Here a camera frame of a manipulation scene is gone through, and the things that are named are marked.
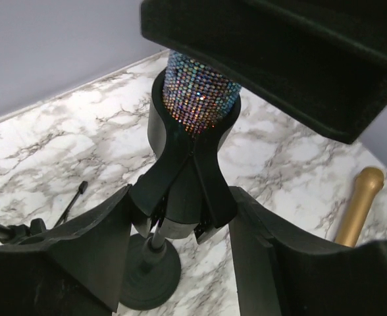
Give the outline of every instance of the black mount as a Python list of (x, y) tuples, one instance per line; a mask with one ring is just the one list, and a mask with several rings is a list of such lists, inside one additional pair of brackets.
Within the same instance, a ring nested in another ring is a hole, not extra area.
[(192, 139), (163, 105), (164, 79), (165, 69), (153, 83), (148, 120), (148, 140), (158, 160), (129, 192), (132, 219), (144, 237), (160, 221), (163, 236), (181, 239), (195, 231), (200, 244), (236, 216), (217, 151), (239, 117), (241, 101), (238, 97), (214, 128)]
[(0, 242), (2, 244), (17, 244), (25, 238), (45, 231), (46, 225), (43, 219), (33, 219), (30, 226), (22, 224), (6, 227), (0, 224)]
[(130, 237), (120, 302), (145, 311), (163, 305), (176, 290), (182, 267), (174, 246), (159, 235)]

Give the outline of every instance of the black foam padding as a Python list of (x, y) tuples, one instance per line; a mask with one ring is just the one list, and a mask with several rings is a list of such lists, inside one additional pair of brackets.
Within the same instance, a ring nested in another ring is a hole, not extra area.
[(347, 248), (231, 187), (230, 242), (242, 316), (387, 316), (387, 241)]
[(144, 0), (142, 35), (352, 143), (387, 104), (387, 1)]
[(65, 224), (0, 246), (0, 315), (116, 311), (131, 229), (128, 188)]

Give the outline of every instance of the marble surface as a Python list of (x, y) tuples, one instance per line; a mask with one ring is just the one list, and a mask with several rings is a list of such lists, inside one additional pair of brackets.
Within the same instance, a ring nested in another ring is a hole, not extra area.
[[(149, 93), (166, 66), (155, 55), (0, 122), (0, 223), (52, 227), (83, 180), (87, 192), (71, 217), (134, 183), (155, 161), (147, 141)], [(353, 179), (364, 167), (386, 173), (359, 239), (387, 238), (387, 170), (359, 142), (343, 145), (310, 129), (243, 89), (242, 113), (219, 152), (230, 185), (242, 186), (265, 207), (332, 240)], [(228, 230), (203, 245), (174, 241), (182, 280), (169, 302), (120, 315), (239, 315)]]

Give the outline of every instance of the black foam block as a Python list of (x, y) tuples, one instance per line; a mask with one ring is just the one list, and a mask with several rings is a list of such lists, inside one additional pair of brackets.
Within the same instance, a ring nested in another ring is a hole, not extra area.
[(387, 0), (144, 0), (142, 35), (352, 143), (387, 104)]

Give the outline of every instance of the black stand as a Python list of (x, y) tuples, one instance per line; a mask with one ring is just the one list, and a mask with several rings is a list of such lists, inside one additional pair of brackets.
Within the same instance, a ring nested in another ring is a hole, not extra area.
[(159, 234), (129, 239), (120, 302), (145, 311), (163, 305), (176, 290), (182, 268), (174, 246)]

